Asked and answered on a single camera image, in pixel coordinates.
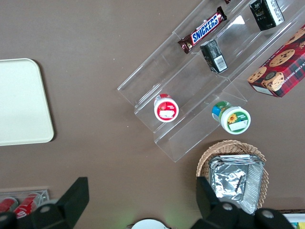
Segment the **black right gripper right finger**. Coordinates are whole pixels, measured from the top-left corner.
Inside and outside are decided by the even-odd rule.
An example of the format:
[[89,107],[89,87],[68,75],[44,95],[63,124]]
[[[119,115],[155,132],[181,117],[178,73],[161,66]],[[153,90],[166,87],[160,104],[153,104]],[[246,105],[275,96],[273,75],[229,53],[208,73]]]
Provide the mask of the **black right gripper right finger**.
[[260,208],[253,215],[235,204],[221,202],[205,177],[196,178],[196,202],[202,217],[193,229],[292,229],[292,224],[277,210]]

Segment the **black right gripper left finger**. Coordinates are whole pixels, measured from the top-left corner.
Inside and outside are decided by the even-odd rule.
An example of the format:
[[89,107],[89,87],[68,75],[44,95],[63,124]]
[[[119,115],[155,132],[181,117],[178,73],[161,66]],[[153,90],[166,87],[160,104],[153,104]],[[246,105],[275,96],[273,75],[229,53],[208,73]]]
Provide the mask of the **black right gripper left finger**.
[[15,213],[0,214],[2,229],[72,229],[89,203],[87,177],[79,177],[55,204],[43,205],[17,219]]

